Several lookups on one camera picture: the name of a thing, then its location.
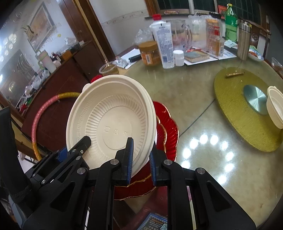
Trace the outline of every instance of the wooden cabinet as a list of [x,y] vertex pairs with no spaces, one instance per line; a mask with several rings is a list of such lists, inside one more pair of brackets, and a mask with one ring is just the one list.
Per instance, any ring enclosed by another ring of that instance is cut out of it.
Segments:
[[105,64],[92,42],[85,45],[77,54],[75,54],[74,59],[79,64],[89,81],[99,74],[100,67]]
[[[51,78],[44,88],[35,96],[25,115],[22,132],[31,137],[33,120],[41,106],[51,97],[66,92],[81,92],[89,81],[78,68],[74,59],[66,61]],[[37,142],[51,151],[66,146],[67,121],[76,98],[65,98],[49,106],[37,127]]]

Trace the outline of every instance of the glass table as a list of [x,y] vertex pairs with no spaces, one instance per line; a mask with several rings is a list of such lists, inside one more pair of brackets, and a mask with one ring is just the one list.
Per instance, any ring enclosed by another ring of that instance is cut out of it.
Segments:
[[[184,168],[205,168],[258,226],[270,215],[283,192],[283,147],[266,153],[253,148],[230,125],[214,94],[215,75],[223,68],[246,69],[283,92],[283,80],[266,62],[248,58],[213,61],[165,70],[142,61],[125,75],[141,83],[153,101],[163,103],[179,128],[176,161]],[[126,226],[156,191],[125,201],[133,211]]]

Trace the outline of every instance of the small white bottle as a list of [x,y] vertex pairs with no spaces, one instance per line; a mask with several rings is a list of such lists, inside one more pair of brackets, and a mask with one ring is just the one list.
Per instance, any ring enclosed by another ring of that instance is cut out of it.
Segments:
[[173,54],[174,54],[175,66],[183,66],[185,63],[184,51],[174,50]]

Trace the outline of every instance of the gold placemat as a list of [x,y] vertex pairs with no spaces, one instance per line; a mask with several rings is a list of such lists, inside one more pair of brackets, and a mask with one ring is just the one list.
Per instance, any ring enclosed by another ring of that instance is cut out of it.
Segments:
[[[244,75],[225,78],[228,73]],[[245,85],[254,85],[267,96],[268,85],[246,69],[222,69],[214,79],[214,91],[219,106],[236,131],[253,147],[264,152],[276,150],[282,143],[283,130],[277,128],[269,115],[260,115],[247,103],[243,95]]]

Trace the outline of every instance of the glass jar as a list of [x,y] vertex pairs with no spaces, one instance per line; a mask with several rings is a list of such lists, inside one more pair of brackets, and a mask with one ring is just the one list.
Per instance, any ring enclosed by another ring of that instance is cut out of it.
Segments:
[[103,76],[112,75],[112,74],[119,74],[119,69],[117,67],[117,64],[113,61],[107,62],[104,64],[100,69],[99,73]]
[[141,58],[145,65],[157,65],[161,63],[156,41],[148,41],[139,44]]

